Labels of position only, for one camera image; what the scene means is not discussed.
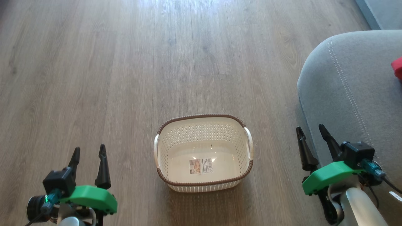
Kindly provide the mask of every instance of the red cloth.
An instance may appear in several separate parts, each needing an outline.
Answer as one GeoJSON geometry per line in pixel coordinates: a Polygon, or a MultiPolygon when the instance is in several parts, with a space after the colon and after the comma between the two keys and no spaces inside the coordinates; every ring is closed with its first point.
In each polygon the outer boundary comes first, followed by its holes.
{"type": "Polygon", "coordinates": [[[392,62],[391,67],[395,72],[395,76],[402,80],[402,57],[392,62]]]}

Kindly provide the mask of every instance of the gray fabric upholstery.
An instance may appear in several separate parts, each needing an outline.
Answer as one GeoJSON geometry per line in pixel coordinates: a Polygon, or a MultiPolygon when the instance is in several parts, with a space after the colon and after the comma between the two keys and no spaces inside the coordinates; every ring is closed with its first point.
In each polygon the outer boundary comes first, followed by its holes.
{"type": "Polygon", "coordinates": [[[356,0],[373,30],[402,29],[401,0],[356,0]]]}
{"type": "MultiPolygon", "coordinates": [[[[375,160],[402,188],[402,82],[390,66],[402,57],[401,40],[402,31],[397,30],[346,33],[328,38],[307,58],[297,88],[322,166],[332,159],[320,123],[339,143],[373,146],[375,160]]],[[[400,225],[402,203],[385,183],[374,189],[388,224],[400,225]]]]}

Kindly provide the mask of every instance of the basket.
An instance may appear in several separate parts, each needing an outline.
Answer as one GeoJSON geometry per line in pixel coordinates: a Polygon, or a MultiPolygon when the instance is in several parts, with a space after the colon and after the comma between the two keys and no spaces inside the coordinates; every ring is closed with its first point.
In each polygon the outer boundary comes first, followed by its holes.
{"type": "Polygon", "coordinates": [[[178,192],[236,186],[251,171],[254,144],[232,115],[193,115],[164,123],[154,141],[161,179],[178,192]]]}

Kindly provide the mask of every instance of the basket handle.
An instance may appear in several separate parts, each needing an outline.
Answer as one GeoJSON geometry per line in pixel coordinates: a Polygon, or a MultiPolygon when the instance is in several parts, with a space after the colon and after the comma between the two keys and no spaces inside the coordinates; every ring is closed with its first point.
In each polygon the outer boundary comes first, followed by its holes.
{"type": "Polygon", "coordinates": [[[247,127],[244,127],[244,130],[246,131],[247,139],[248,139],[248,155],[250,156],[250,160],[253,159],[254,157],[254,143],[252,142],[252,137],[250,131],[247,129],[247,127]]]}
{"type": "Polygon", "coordinates": [[[158,141],[159,141],[159,134],[156,135],[155,140],[154,140],[154,158],[155,158],[156,168],[160,168],[159,162],[158,162],[158,141]]]}

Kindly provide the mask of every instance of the white stitching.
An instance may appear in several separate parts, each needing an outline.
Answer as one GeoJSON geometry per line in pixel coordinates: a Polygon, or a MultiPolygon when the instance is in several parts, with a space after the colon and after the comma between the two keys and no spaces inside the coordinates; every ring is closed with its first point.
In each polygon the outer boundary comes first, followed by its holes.
{"type": "MultiPolygon", "coordinates": [[[[338,75],[339,75],[339,77],[340,77],[340,79],[341,79],[341,81],[342,81],[342,85],[343,85],[343,87],[345,88],[346,94],[347,94],[347,96],[348,96],[348,98],[349,98],[349,101],[350,101],[350,103],[351,103],[351,106],[352,106],[352,108],[353,108],[353,110],[354,110],[354,112],[355,112],[357,121],[358,121],[358,123],[359,123],[359,125],[360,125],[360,128],[361,128],[362,132],[363,132],[364,138],[365,138],[367,144],[370,144],[370,145],[373,146],[373,148],[374,148],[374,144],[373,144],[373,141],[371,140],[371,137],[370,137],[369,131],[368,131],[368,129],[367,129],[367,126],[366,126],[366,124],[365,124],[364,121],[363,121],[363,117],[361,116],[361,113],[360,113],[359,109],[357,108],[356,100],[355,100],[355,98],[353,97],[352,91],[350,90],[350,87],[349,87],[349,85],[348,85],[348,83],[347,83],[347,81],[346,81],[346,77],[345,77],[345,75],[343,74],[343,71],[342,71],[342,68],[340,67],[340,64],[339,64],[339,62],[338,62],[338,59],[336,58],[335,51],[334,51],[334,46],[333,46],[333,43],[332,43],[332,39],[333,39],[333,38],[331,38],[330,41],[328,42],[328,51],[329,51],[329,54],[330,54],[330,56],[331,56],[332,61],[334,62],[336,71],[338,72],[338,75]]],[[[382,166],[382,162],[381,162],[380,158],[378,157],[377,152],[375,152],[375,156],[376,156],[376,158],[378,159],[380,165],[382,166]]]]}

